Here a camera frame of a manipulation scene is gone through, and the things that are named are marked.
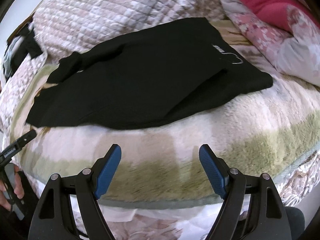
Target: pink pillow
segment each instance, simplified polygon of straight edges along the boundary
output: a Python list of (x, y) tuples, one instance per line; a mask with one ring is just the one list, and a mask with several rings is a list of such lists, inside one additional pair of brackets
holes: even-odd
[(293, 5), (303, 11), (320, 28), (311, 12), (297, 0), (240, 0), (260, 20), (292, 33), (288, 24), (287, 6)]

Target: finger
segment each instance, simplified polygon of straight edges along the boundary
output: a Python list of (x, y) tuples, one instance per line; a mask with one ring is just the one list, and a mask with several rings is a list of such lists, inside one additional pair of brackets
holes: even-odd
[(0, 180), (0, 191), (7, 191), (2, 180)]
[(14, 165), (14, 172), (18, 172), (18, 171), (20, 171), (20, 168), (19, 168), (19, 166), (17, 166), (17, 165)]
[(14, 175), (14, 182), (16, 187), (14, 188), (14, 193), (17, 195), (19, 199), (22, 199), (24, 196), (24, 190), (21, 183), (21, 178), (18, 173)]
[(11, 210), (11, 205), (7, 201), (7, 199), (4, 197), (2, 191), (0, 191), (0, 206), (3, 206), (6, 210)]

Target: pink quilted blanket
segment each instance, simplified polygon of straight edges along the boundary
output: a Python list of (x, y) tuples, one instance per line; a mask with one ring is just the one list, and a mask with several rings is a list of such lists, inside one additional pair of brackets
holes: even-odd
[[(221, 0), (227, 16), (241, 33), (280, 73), (320, 86), (319, 23), (313, 19), (305, 1), (241, 1)], [(273, 14), (266, 8), (270, 4)]]

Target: black fabric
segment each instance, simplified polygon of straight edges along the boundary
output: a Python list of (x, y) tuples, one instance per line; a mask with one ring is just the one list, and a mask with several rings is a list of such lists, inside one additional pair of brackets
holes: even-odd
[(36, 126), (162, 126), (272, 86), (205, 18), (118, 36), (60, 60), (28, 115)]
[(285, 207), (290, 224), (292, 240), (297, 240), (305, 229), (305, 218), (300, 209), (295, 207)]

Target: blue gripper pad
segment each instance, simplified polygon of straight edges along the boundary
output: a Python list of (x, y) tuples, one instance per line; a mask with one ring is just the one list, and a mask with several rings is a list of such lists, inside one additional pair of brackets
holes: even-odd
[(116, 148), (111, 153), (107, 163), (102, 168), (99, 176), (97, 177), (97, 187), (94, 192), (96, 199), (101, 198), (101, 196), (107, 192), (108, 187), (113, 178), (113, 175), (115, 174), (116, 169), (118, 168), (120, 160), (121, 160), (121, 148), (119, 145), (117, 145)]
[(207, 144), (200, 147), (199, 160), (213, 191), (222, 199), (225, 199), (227, 197), (226, 185), (229, 182), (229, 174)]

